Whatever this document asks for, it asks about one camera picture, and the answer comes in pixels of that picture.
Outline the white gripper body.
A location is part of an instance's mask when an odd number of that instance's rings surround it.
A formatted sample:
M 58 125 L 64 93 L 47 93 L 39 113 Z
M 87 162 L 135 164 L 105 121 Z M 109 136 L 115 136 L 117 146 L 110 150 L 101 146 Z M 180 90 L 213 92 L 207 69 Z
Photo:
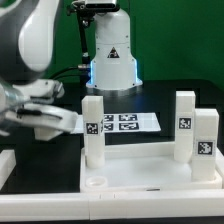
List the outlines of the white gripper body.
M 12 128 L 26 126 L 71 132 L 78 114 L 56 106 L 27 103 L 0 109 L 0 134 L 9 134 Z

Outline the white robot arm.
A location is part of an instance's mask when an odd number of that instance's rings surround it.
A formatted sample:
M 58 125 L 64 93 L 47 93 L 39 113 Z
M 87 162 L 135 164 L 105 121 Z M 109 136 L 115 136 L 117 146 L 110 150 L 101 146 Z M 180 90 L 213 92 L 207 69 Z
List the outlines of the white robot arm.
M 37 133 L 71 132 L 78 114 L 52 105 L 63 91 L 43 75 L 52 63 L 57 19 L 63 0 L 15 0 L 0 7 L 0 135 L 15 126 Z M 82 68 L 90 75 L 86 87 L 100 92 L 129 91 L 142 84 L 130 50 L 130 18 L 117 0 L 73 0 L 68 6 L 79 26 L 96 24 L 96 54 L 82 49 Z

